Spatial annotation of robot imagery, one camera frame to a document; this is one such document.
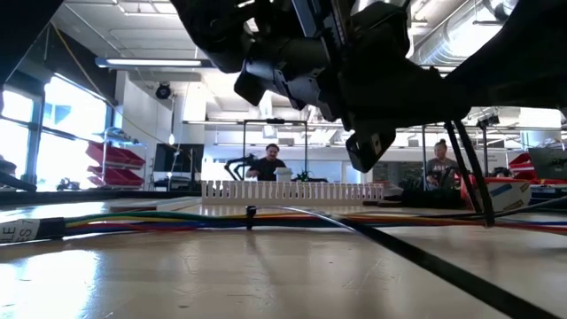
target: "black bracket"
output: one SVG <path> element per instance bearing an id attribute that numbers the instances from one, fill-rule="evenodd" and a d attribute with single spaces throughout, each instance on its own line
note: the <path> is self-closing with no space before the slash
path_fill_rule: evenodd
<path id="1" fill-rule="evenodd" d="M 254 226 L 254 216 L 256 215 L 256 206 L 246 207 L 246 230 L 252 230 Z"/>

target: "red storage bin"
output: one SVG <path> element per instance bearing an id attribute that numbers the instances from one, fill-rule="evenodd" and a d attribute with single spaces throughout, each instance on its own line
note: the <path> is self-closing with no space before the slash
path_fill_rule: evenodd
<path id="1" fill-rule="evenodd" d="M 102 143 L 89 142 L 89 147 L 87 148 L 86 153 L 99 165 L 103 165 L 103 159 L 105 158 L 105 146 Z M 145 164 L 145 161 L 130 150 L 107 145 L 105 164 L 108 167 L 128 167 L 132 169 L 140 169 Z"/>
<path id="2" fill-rule="evenodd" d="M 96 176 L 89 177 L 89 180 L 99 187 L 141 187 L 144 184 L 142 177 L 127 169 L 107 168 L 104 181 L 101 167 L 89 167 L 88 170 Z"/>
<path id="3" fill-rule="evenodd" d="M 127 149 L 113 148 L 114 151 L 120 153 L 123 157 L 128 159 L 128 164 L 132 169 L 140 169 L 144 166 L 145 160 L 137 156 L 134 152 Z"/>

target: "camera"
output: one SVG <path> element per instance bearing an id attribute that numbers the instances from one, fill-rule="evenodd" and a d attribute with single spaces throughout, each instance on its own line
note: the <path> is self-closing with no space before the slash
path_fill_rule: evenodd
<path id="1" fill-rule="evenodd" d="M 169 82 L 162 82 L 159 84 L 158 89 L 156 89 L 156 97 L 158 99 L 168 99 L 169 97 L 171 97 Z"/>

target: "white barrier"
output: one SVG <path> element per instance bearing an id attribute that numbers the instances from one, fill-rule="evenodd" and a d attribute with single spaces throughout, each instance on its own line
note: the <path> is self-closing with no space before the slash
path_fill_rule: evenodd
<path id="1" fill-rule="evenodd" d="M 202 203 L 221 205 L 362 205 L 383 198 L 381 184 L 203 181 Z"/>

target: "wooden floor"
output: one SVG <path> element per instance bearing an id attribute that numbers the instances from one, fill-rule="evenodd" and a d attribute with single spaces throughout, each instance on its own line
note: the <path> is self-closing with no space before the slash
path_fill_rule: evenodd
<path id="1" fill-rule="evenodd" d="M 0 211 L 0 222 L 94 214 L 107 207 L 11 208 Z M 230 206 L 197 205 L 187 211 L 243 213 L 241 207 Z M 471 227 L 387 232 L 567 316 L 565 237 Z M 381 246 L 342 230 L 201 230 L 4 245 L 0 283 L 0 318 L 504 317 Z"/>

